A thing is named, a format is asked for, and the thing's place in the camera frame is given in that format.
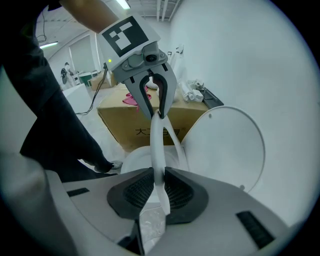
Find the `toilet lid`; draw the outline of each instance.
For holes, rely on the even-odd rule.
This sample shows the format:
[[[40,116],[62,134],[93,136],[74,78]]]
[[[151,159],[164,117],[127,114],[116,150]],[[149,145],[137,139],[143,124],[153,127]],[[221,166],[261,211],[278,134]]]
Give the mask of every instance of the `toilet lid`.
[[[265,143],[244,111],[220,106],[204,113],[182,141],[189,171],[249,192],[265,163]]]

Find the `person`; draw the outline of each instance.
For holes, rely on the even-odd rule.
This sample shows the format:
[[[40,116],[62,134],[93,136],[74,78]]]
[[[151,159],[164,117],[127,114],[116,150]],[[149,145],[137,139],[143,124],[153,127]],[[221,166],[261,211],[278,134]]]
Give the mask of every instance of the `person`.
[[[6,1],[3,5],[5,10],[14,10],[15,20],[3,31],[6,40],[0,43],[0,61],[14,88],[37,117],[20,153],[35,159],[44,169],[57,172],[62,182],[112,175],[107,172],[119,169],[122,163],[108,161],[79,121],[35,34],[37,18],[46,6],[49,11],[63,6],[79,23],[96,33],[117,21],[117,16],[101,0],[33,0],[20,1],[18,5]],[[87,168],[80,159],[100,173]]]
[[[70,88],[76,86],[75,80],[72,77],[74,73],[71,71],[71,68],[68,62],[64,64],[64,70],[66,71],[66,80],[69,83]]]

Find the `pink object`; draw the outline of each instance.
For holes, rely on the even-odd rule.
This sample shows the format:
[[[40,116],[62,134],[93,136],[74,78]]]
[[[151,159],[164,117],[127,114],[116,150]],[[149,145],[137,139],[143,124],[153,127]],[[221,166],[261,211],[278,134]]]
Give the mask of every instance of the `pink object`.
[[[151,95],[147,94],[147,96],[148,96],[148,99],[150,100],[151,99]],[[136,100],[134,99],[134,97],[130,93],[128,93],[126,95],[126,98],[122,102],[124,102],[126,104],[129,104],[129,105],[133,105],[133,106],[137,106],[138,105],[138,103],[136,102]]]
[[[131,93],[127,93],[125,96],[126,96],[126,98],[122,102],[126,103],[126,104],[129,104],[129,105],[137,106],[136,111],[138,112],[139,111],[139,105],[136,102],[136,100],[134,99],[134,97],[131,95]]]

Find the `person's arm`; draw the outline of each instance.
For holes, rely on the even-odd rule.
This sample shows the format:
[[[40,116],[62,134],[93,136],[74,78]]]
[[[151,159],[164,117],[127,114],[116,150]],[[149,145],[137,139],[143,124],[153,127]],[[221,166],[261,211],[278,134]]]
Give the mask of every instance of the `person's arm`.
[[[61,0],[60,4],[82,25],[100,33],[118,20],[101,0]]]

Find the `black cable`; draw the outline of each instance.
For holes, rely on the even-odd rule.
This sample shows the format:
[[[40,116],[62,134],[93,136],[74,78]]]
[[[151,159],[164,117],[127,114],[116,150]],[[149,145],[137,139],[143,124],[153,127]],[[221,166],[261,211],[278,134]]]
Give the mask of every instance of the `black cable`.
[[[94,96],[93,96],[93,99],[92,99],[92,102],[91,102],[91,105],[90,105],[89,109],[86,112],[75,113],[76,115],[80,115],[80,116],[88,115],[89,112],[94,108],[94,102],[95,102],[96,96],[97,96],[102,84],[104,83],[104,81],[106,79],[107,71],[108,71],[108,68],[105,67],[104,68],[104,72],[103,72],[103,77],[102,77],[101,81],[98,83],[98,86],[97,86],[96,91],[94,93]]]
[[[36,37],[36,39],[38,39],[39,37],[44,37],[44,40],[38,40],[38,43],[43,43],[43,42],[47,41],[47,36],[45,34],[45,16],[44,16],[44,11],[42,11],[41,13],[42,13],[42,17],[43,17],[43,34],[38,35]]]

